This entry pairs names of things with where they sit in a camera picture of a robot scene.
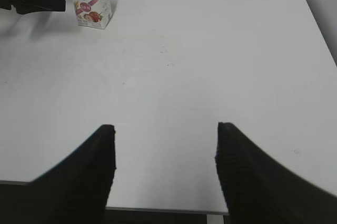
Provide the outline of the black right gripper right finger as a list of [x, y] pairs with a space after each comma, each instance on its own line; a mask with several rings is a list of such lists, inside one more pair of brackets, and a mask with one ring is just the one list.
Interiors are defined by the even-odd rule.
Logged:
[[336, 196], [274, 160], [232, 123], [218, 124], [215, 164], [231, 223], [336, 223]]

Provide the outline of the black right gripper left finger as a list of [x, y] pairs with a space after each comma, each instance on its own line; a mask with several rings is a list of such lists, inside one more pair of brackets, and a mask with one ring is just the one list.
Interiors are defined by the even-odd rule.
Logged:
[[51, 170], [1, 195], [1, 223], [102, 223], [115, 170], [115, 128], [101, 125]]

